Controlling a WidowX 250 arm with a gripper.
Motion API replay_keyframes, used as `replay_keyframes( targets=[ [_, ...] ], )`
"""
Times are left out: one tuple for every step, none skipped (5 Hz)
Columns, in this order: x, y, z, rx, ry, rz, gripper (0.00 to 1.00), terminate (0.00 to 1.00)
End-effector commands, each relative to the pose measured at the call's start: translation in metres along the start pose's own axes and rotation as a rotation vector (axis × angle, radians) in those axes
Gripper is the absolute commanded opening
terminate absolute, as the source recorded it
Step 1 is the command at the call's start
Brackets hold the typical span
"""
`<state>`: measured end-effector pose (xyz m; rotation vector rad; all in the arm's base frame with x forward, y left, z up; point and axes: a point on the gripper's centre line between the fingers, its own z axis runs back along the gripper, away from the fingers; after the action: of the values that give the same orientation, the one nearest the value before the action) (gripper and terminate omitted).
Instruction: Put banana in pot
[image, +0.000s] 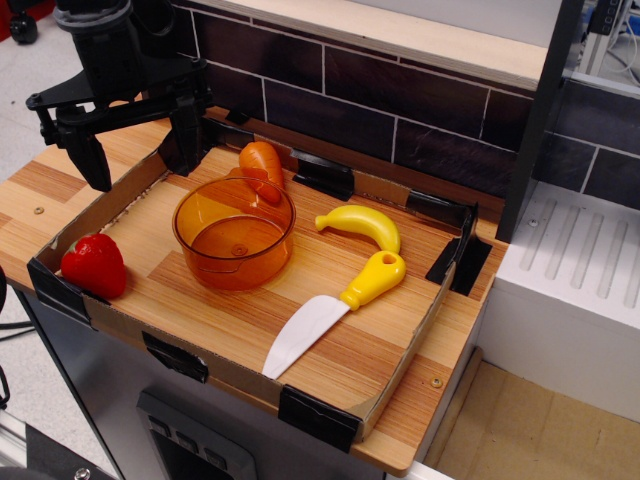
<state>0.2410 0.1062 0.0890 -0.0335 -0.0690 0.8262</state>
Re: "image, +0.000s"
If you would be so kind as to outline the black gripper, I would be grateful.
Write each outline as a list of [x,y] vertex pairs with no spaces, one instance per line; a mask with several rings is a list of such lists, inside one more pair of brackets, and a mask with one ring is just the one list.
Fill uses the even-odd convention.
[[[95,105],[105,113],[115,101],[132,102],[146,91],[163,94],[142,104],[137,115],[142,121],[170,116],[172,125],[170,170],[188,176],[202,158],[202,111],[210,104],[206,85],[206,63],[186,57],[154,57],[143,51],[140,32],[129,18],[110,22],[70,23],[60,20],[61,29],[71,34],[82,71],[71,79],[26,100],[29,110],[41,117],[42,128],[53,127],[52,108]],[[57,144],[67,154],[94,190],[108,192],[112,180],[98,131],[92,123],[57,121]]]

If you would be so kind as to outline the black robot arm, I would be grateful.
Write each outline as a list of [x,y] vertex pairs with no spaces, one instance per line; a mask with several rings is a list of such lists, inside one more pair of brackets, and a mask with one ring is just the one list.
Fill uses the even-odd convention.
[[160,152],[166,167],[189,175],[201,162],[203,117],[212,104],[207,63],[169,49],[175,13],[168,1],[59,1],[82,69],[26,101],[44,142],[66,151],[95,190],[112,188],[102,133],[169,119]]

